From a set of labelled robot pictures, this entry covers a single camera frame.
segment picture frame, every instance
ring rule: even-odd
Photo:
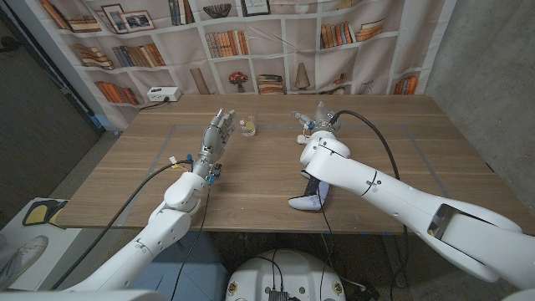
[[[129,33],[156,29],[146,10],[122,13],[120,18]]]
[[[99,16],[100,20],[102,20],[102,22],[106,25],[106,27],[108,27],[108,29],[112,33],[116,33],[115,27],[112,25],[112,23],[108,19],[108,16],[106,15],[105,11],[94,11],[94,13],[96,13],[97,16]]]
[[[128,29],[120,18],[120,14],[124,12],[120,4],[104,5],[101,8],[117,33],[128,33]]]
[[[242,0],[243,16],[259,16],[271,13],[269,0]]]

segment wall outlet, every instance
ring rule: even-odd
[[[169,97],[169,101],[177,101],[182,93],[177,87],[152,87],[147,96],[150,101],[161,102]]]

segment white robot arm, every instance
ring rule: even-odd
[[[328,131],[312,134],[300,161],[311,182],[325,181],[361,196],[467,273],[488,282],[502,277],[520,289],[535,288],[535,237],[522,234],[508,218],[419,191],[351,160],[349,148]]]
[[[87,279],[66,291],[126,289],[156,255],[186,235],[190,228],[190,215],[198,210],[201,202],[194,192],[202,192],[221,172],[221,165],[216,162],[235,129],[232,125],[234,114],[231,110],[224,115],[221,109],[212,118],[191,172],[184,172],[167,189],[164,201],[152,212],[147,226]]]

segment shoe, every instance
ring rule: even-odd
[[[20,247],[9,263],[0,271],[0,289],[9,288],[20,275],[43,255],[47,246],[48,237],[41,235]]]

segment robotic hand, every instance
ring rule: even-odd
[[[334,122],[332,125],[329,123],[333,118],[333,115],[333,111],[327,111],[327,109],[325,109],[323,101],[319,102],[313,120],[305,114],[293,111],[292,116],[297,118],[301,125],[303,125],[303,134],[298,136],[298,143],[308,143],[309,136],[305,135],[305,131],[307,130],[310,135],[320,130],[327,131],[334,135],[340,129],[341,124],[339,121]]]
[[[315,135],[316,132],[325,133],[329,137],[334,137],[340,129],[340,122],[336,120],[333,124],[330,124],[330,120],[333,118],[334,112],[328,111],[324,107],[324,102],[320,101],[318,107],[316,108],[316,113],[314,114],[314,120],[311,120],[310,117],[298,113],[297,111],[292,112],[292,116],[297,118],[301,125],[303,125],[303,134],[298,136],[299,144],[308,144],[309,142],[317,144],[318,135]],[[312,136],[306,136],[304,133],[307,131],[312,134]],[[304,191],[302,196],[292,197],[288,200],[288,204],[298,210],[314,210],[317,211],[321,209],[322,205],[327,198],[327,193],[329,193],[329,184],[323,181],[319,181],[316,178],[311,178],[310,175],[305,171],[301,170],[301,175],[309,179],[307,188]]]
[[[192,171],[184,172],[167,189],[164,201],[152,212],[147,226],[91,276],[67,291],[126,289],[156,255],[186,235],[191,215],[201,203],[194,191],[203,191],[220,175],[221,165],[216,162],[234,131],[234,114],[234,110],[227,114],[219,110],[204,132],[201,151],[192,163]]]
[[[202,191],[207,181],[210,185],[215,177],[219,177],[221,165],[216,162],[225,152],[228,138],[236,129],[236,126],[232,124],[235,114],[234,110],[224,114],[223,109],[219,109],[204,131],[201,150],[197,160],[192,164],[191,172],[182,174],[180,179],[167,189],[164,201],[150,218],[164,207],[190,214],[194,214],[199,209],[200,198],[195,196],[193,191]]]

